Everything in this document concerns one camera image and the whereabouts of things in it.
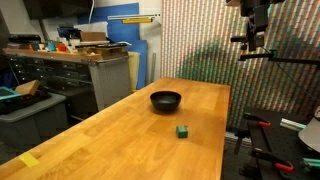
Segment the brown cardboard box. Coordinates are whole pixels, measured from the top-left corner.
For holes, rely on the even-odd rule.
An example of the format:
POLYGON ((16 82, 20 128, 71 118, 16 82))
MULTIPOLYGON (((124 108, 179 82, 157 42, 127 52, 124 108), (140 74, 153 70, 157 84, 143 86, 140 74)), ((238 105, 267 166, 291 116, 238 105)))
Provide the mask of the brown cardboard box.
POLYGON ((33 80, 17 86, 15 88, 15 91, 21 95, 33 96, 36 93, 39 85, 40 85, 40 82, 38 80, 33 80))

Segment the blue foam board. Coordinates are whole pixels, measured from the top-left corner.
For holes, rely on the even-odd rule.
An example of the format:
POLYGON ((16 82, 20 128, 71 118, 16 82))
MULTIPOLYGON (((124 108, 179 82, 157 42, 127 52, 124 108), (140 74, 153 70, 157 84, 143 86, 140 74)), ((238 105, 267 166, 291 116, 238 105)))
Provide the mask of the blue foam board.
POLYGON ((116 15, 136 15, 139 13, 139 4, 123 4, 114 6, 97 7, 93 10, 91 23, 107 22, 108 38, 114 42, 128 42, 128 51, 140 54, 138 78, 136 89, 141 89, 146 85, 147 70, 147 41, 140 39, 138 24, 123 24, 121 20, 109 20, 109 16, 116 15))

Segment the teal tray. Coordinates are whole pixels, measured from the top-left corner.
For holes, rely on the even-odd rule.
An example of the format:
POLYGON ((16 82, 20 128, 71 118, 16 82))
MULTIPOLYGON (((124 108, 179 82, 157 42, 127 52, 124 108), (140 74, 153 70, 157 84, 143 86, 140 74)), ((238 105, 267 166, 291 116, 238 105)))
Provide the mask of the teal tray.
POLYGON ((21 94, 5 86, 0 87, 0 101, 21 97, 21 94))

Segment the orange handled black clamp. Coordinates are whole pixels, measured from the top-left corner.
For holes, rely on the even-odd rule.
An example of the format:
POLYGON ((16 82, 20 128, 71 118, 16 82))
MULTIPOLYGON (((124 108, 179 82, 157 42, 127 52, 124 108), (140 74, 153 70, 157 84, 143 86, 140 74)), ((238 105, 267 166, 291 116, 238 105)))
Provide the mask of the orange handled black clamp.
POLYGON ((254 115, 252 113, 244 113, 243 115, 244 119, 250 120, 250 121, 255 121, 258 123, 258 125, 263 126, 263 127, 269 127, 271 125, 270 121, 264 120, 257 115, 254 115))

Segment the black bowl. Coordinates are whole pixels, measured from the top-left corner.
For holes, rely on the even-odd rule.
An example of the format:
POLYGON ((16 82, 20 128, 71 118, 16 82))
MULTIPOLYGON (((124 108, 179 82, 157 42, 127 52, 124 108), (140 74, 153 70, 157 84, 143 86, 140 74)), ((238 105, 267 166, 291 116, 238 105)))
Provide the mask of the black bowl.
POLYGON ((150 95, 150 100, 153 107, 162 112, 175 111, 180 102, 182 96, 174 91, 157 91, 150 95))

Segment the green block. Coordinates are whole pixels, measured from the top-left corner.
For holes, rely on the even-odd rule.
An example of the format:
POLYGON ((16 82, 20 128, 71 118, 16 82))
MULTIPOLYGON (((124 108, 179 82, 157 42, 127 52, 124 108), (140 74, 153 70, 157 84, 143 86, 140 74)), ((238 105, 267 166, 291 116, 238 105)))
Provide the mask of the green block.
POLYGON ((177 126, 176 127, 176 134, 178 138, 187 138, 188 137, 188 130, 186 126, 177 126))

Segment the grey plastic storage bin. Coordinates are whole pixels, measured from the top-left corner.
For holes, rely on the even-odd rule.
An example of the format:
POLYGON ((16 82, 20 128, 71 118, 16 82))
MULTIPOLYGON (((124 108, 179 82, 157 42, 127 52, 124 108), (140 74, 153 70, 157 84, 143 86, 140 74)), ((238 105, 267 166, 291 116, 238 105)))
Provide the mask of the grey plastic storage bin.
POLYGON ((0 140, 17 148, 38 145, 68 127, 66 97, 50 93, 46 100, 0 116, 0 140))

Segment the grey metal workbench cabinet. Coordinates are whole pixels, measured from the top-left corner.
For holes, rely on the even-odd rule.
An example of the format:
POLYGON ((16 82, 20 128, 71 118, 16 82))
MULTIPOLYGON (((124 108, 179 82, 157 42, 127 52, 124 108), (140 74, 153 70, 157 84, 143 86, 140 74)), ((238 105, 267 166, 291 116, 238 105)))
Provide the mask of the grey metal workbench cabinet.
POLYGON ((73 113, 102 110, 131 93, 128 51, 80 48, 76 53, 4 50, 19 83, 38 80, 68 98, 73 113))

